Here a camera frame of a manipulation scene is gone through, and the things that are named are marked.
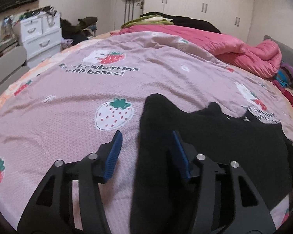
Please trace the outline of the black orange IKISS sweater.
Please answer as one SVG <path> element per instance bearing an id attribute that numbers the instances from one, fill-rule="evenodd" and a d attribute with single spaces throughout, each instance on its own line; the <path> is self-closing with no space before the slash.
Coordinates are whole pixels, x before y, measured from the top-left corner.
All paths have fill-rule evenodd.
<path id="1" fill-rule="evenodd" d="M 280 123 L 146 98 L 131 233 L 275 233 L 271 211 L 292 191 L 293 141 Z"/>

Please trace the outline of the black clothes on bed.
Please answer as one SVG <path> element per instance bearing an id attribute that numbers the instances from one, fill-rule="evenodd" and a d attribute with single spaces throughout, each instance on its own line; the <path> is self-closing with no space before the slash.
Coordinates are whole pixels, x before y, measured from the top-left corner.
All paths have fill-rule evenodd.
<path id="1" fill-rule="evenodd" d="M 171 19 L 172 23 L 177 26 L 189 27 L 189 28 L 194 28 L 197 30 L 203 30 L 203 31 L 221 34 L 221 31 L 218 28 L 216 28 L 213 24 L 211 24 L 208 21 L 204 21 L 200 19 L 198 20 L 198 19 L 192 19 L 192 18 L 184 17 L 184 16 L 167 15 L 161 12 L 148 12 L 145 14 L 141 14 L 140 18 L 143 16 L 150 16 L 150 15 L 158 15 L 166 19 Z"/>

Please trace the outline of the dark clothes pile on floor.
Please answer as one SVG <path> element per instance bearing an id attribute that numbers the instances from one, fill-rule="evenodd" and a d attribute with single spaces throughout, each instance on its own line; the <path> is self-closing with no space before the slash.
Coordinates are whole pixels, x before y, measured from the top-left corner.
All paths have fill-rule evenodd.
<path id="1" fill-rule="evenodd" d="M 77 25 L 72 25 L 66 19 L 60 19 L 62 37 L 65 40 L 73 40 L 72 45 L 88 40 L 96 36 L 98 18 L 89 16 L 78 19 Z"/>

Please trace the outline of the green yellow clothes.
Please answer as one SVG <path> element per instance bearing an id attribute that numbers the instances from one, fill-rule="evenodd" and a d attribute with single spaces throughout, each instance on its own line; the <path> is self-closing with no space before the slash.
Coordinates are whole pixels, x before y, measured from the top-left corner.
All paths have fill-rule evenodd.
<path id="1" fill-rule="evenodd" d="M 121 29 L 129 28 L 135 25 L 173 25 L 173 22 L 172 19 L 166 19 L 160 15 L 149 15 L 124 23 L 121 26 Z"/>

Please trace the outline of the striped knitted hat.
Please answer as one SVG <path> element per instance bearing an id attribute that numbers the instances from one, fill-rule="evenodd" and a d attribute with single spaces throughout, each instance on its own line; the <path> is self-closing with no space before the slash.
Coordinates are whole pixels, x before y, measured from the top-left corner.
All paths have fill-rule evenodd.
<path id="1" fill-rule="evenodd" d="M 282 61 L 274 79 L 277 80 L 283 88 L 291 86 L 293 84 L 293 67 Z"/>

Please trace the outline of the pink quilted comforter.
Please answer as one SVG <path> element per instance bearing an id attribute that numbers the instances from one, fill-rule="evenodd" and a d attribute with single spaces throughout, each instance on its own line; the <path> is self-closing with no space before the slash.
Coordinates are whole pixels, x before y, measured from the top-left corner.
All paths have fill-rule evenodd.
<path id="1" fill-rule="evenodd" d="M 272 40 L 265 40 L 252 47 L 227 34 L 177 25 L 134 25 L 118 32 L 111 32 L 111 36 L 143 31 L 179 36 L 208 51 L 217 59 L 264 79 L 270 79 L 276 75 L 282 61 L 280 48 Z"/>

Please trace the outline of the pink strawberry bed sheet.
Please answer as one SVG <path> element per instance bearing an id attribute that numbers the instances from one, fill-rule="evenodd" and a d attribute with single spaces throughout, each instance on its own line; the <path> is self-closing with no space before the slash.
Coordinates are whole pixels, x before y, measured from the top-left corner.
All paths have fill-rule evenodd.
<path id="1" fill-rule="evenodd" d="M 99 187 L 112 233 L 129 233 L 146 98 L 160 94 L 192 113 L 217 103 L 282 125 L 293 141 L 293 109 L 267 81 L 178 36 L 136 32 L 72 51 L 0 109 L 0 212 L 17 227 L 56 160 L 81 160 L 123 134 L 115 173 Z"/>

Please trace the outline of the grey chair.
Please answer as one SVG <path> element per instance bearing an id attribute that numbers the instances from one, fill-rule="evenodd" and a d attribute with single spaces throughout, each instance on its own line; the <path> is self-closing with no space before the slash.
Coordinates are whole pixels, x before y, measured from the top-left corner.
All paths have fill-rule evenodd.
<path id="1" fill-rule="evenodd" d="M 15 47 L 0 57 L 0 96 L 12 83 L 29 71 L 26 59 L 27 52 L 24 47 Z"/>

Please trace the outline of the white wardrobe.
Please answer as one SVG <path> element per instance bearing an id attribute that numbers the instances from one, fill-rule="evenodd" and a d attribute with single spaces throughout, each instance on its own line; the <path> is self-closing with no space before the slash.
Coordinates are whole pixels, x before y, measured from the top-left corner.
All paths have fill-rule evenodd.
<path id="1" fill-rule="evenodd" d="M 222 33 L 247 41 L 254 0 L 115 0 L 114 25 L 118 30 L 147 12 L 208 21 Z"/>

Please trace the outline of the white plastic drawer unit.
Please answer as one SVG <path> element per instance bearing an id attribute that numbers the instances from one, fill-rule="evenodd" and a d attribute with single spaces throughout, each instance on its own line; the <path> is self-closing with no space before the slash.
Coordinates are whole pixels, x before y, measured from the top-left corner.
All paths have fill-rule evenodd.
<path id="1" fill-rule="evenodd" d="M 61 51 L 62 30 L 60 13 L 40 12 L 17 21 L 13 31 L 19 44 L 26 49 L 26 65 L 34 68 Z"/>

